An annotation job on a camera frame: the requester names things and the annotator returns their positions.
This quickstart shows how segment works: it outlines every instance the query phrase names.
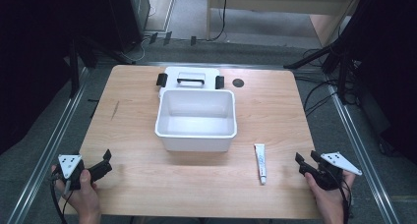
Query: gray floor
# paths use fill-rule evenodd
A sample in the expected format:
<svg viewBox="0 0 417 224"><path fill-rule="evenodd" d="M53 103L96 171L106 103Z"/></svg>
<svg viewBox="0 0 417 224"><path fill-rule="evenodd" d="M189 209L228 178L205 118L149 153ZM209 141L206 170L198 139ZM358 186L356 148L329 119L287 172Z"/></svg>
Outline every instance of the gray floor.
<svg viewBox="0 0 417 224"><path fill-rule="evenodd" d="M175 2L181 2L181 4L187 3L186 1L192 3L191 1L200 2L202 0L175 0ZM196 45L191 46L189 36L196 35L200 38L206 34L205 15L201 15L200 13L195 14L196 16L194 16L195 18L191 22L188 19L181 20L180 17L191 17L193 12L194 9L181 8L181 6L175 5L168 30L173 31L172 35L176 39L171 40L168 45L164 45L161 39L154 44L144 42L143 48L146 51L145 55L140 46L127 55L135 59L142 58L138 60L138 64L148 62L153 62L154 64L165 62L166 64L164 65L170 65L170 63L210 63L211 65L228 64L227 67L280 69L281 65L290 64L301 59L307 49L320 48L318 40L313 40L314 31L308 26L306 19L302 17L299 17L299 20L295 17L288 18L298 20L295 21L294 25L303 25L300 25L299 28L288 28L289 30L294 30L292 34L287 33L282 35L285 32L280 32L276 37L276 41L272 41L269 44L265 41L257 42L256 40L251 42L250 35L248 35L248 38L232 38L234 36L234 26L231 20L227 19L227 36L224 34L226 36L224 38L225 41L223 39L217 43L199 41ZM259 23L262 22L256 22L255 24L250 24L250 26L252 28L259 28L257 26ZM257 33L260 35L265 33L265 36L269 36L270 34L269 30L262 30L262 28L257 29ZM59 153L72 152L81 146L89 126L89 116L95 107L95 103L89 102L89 99L100 98L112 67L117 65L116 62L105 56L99 54L97 56L99 59L98 66L95 70L91 70L80 104L75 110L68 129L60 140L59 147L53 157L57 157ZM320 71L311 67L296 71L295 76L307 76L317 80L323 79ZM317 84L297 81L297 85L301 99L304 100L309 91ZM6 223L9 220L15 205L18 203L22 190L30 178L34 166L38 162L45 146L48 144L49 138L68 103L69 91L70 85L67 84L57 93L52 103L39 116L27 136L0 156L2 163L0 167L0 185L2 188L0 190L0 223ZM315 91L309 102L313 105L328 95L328 88L325 86L321 87L318 91ZM387 195L392 202L399 221L401 223L414 223L414 217L417 215L416 165L402 156L386 157L380 154L378 141L363 111L358 106L347 106L347 109L355 122L357 131L361 135L362 142L366 145L366 151L370 156L372 164L376 168L387 190ZM340 120L339 113L331 100L316 110L307 119L318 152L340 151L355 165L360 166L359 159L356 157L356 153L352 148L352 142L346 133L345 126ZM44 178L42 178L42 184L34 196L24 223L58 223L59 219L53 209L48 190L48 182L46 180L48 172L40 175L41 177L44 176ZM359 177L356 180L353 188L354 218L350 220L350 223L385 223L376 202L376 197L378 196L377 194L373 194L370 188L371 185L372 181L367 179L367 176ZM68 220L71 223L77 222L77 218L74 216L68 216ZM129 223L129 221L130 217L104 216L102 223ZM320 221L273 220L273 223L320 223Z"/></svg>

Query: floor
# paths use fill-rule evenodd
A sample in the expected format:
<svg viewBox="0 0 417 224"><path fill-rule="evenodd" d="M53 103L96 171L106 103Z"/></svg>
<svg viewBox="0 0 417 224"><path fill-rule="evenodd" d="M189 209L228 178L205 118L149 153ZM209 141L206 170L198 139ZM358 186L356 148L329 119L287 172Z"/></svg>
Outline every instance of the floor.
<svg viewBox="0 0 417 224"><path fill-rule="evenodd" d="M172 38L206 38L207 0L149 1L152 8L147 26L148 34L158 32L159 36L164 36L172 31ZM172 10L167 8L167 4L172 6ZM221 27L222 10L212 9L210 37L217 36ZM224 32L217 42L322 48L307 14L243 10L226 10Z"/></svg>

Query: hand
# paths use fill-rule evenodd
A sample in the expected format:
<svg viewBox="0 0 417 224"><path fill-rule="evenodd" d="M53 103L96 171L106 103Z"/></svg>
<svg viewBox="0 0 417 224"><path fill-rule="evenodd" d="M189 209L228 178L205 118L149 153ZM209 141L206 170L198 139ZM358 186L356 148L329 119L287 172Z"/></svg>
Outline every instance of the hand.
<svg viewBox="0 0 417 224"><path fill-rule="evenodd" d="M326 224L343 223L343 197L339 189L333 191L325 191L320 188L314 177L310 173L305 174L306 181L310 186L315 198L316 204L319 208L320 214ZM347 186L352 189L353 182L355 181L355 174L343 171L343 179ZM349 200L350 193L347 189L343 189L343 192Z"/></svg>
<svg viewBox="0 0 417 224"><path fill-rule="evenodd" d="M95 189L96 184L90 184L91 174L89 170L84 170L80 176L81 189L78 191L73 191L73 194L68 199L68 203L73 206L77 213L79 214L80 224L82 223L100 223L101 210L100 203L98 201L97 193ZM63 194L65 190L65 185L61 180L56 181L56 189ZM62 196L67 200L70 193L66 196Z"/></svg>

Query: wire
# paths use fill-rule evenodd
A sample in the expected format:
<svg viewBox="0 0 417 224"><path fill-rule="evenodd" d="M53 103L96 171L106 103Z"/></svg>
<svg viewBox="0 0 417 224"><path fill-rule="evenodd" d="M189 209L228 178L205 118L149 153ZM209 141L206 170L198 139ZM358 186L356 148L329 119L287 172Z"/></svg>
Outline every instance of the wire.
<svg viewBox="0 0 417 224"><path fill-rule="evenodd" d="M306 114L306 117L308 117L310 114L312 114L314 111L316 111L316 109L320 108L322 105L326 104L328 102L328 100L334 96L335 94L337 94L337 92L332 93L331 95L326 96L325 98L319 100L319 102L317 102L315 105L313 105L312 107L308 108L305 110L305 112L307 113L307 111L311 110L309 113Z"/></svg>
<svg viewBox="0 0 417 224"><path fill-rule="evenodd" d="M62 214L65 214L65 207L67 206L68 200L70 200L70 197L73 195L74 191L71 191L70 195L68 196L67 200L65 200L64 207L62 208Z"/></svg>
<svg viewBox="0 0 417 224"><path fill-rule="evenodd" d="M312 90L310 90L310 92L307 94L306 99L304 100L303 109L304 109L304 110L306 110L306 107L307 107L307 101L309 100L310 96L312 95L312 93L313 93L316 89L318 89L320 86L322 86L322 85L324 85L324 84L331 84L331 83L336 82L336 81L337 81L337 80L329 80L329 81L322 82L322 83L320 83L320 84L316 85L316 86L315 86Z"/></svg>
<svg viewBox="0 0 417 224"><path fill-rule="evenodd" d="M306 50L304 53L303 53L303 59L304 58L306 58L306 54L308 53L308 52L310 52L310 51L319 51L320 49L308 49L308 50ZM309 64L311 65L311 66L314 66L314 67L322 67L323 66L323 62L322 62L322 60L321 60L321 58L318 58L317 59L318 61L319 61L319 63L320 63L320 65L317 65L317 64L313 64L312 62L314 61L311 61L311 62L309 62Z"/></svg>
<svg viewBox="0 0 417 224"><path fill-rule="evenodd" d="M154 8L153 6L150 6L151 9L153 9L153 13L149 14L148 17L153 16L154 14L156 14L156 8Z"/></svg>
<svg viewBox="0 0 417 224"><path fill-rule="evenodd" d="M125 58L127 58L128 60L130 60L130 61L140 61L140 60L142 60L143 58L145 58L145 49L144 49L144 46L143 46L143 44L144 44L144 42L145 42L145 40L147 40L147 39L150 39L150 37L147 37L147 38L145 38L145 39L143 39L142 40L142 42L141 42L141 48L142 48L142 51L144 52L143 54L142 54L142 57L141 58L139 58L139 59L132 59L131 57L129 57L129 56L127 56L127 55L125 55L124 53L120 53L121 55L123 55Z"/></svg>
<svg viewBox="0 0 417 224"><path fill-rule="evenodd" d="M55 170L51 174L51 178L50 178L51 183L50 183L49 188L50 188L50 191L51 191L51 197L52 197L53 204L55 206L56 211L58 212L58 216L61 219L61 222L63 224L67 224L67 220L65 220L65 216L61 212L61 209L59 208L58 200L57 200L56 194L55 194L55 183L56 183L56 180L59 179L59 177L57 175L57 173L59 171L59 167L60 166L57 165L56 168L55 168Z"/></svg>
<svg viewBox="0 0 417 224"><path fill-rule="evenodd" d="M226 18L226 6L227 6L227 0L224 0L224 6L223 6L223 26L221 28L220 33L215 38L208 39L207 41L215 41L215 40L217 40L223 34L224 27L226 26L226 20L225 20L225 18Z"/></svg>

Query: white box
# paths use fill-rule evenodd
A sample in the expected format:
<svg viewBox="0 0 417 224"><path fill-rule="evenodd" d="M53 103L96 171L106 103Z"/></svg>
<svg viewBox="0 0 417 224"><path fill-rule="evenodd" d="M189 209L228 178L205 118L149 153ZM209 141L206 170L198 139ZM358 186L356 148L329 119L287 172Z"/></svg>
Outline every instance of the white box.
<svg viewBox="0 0 417 224"><path fill-rule="evenodd" d="M227 151L237 133L233 92L166 90L160 98L155 133L167 150Z"/></svg>

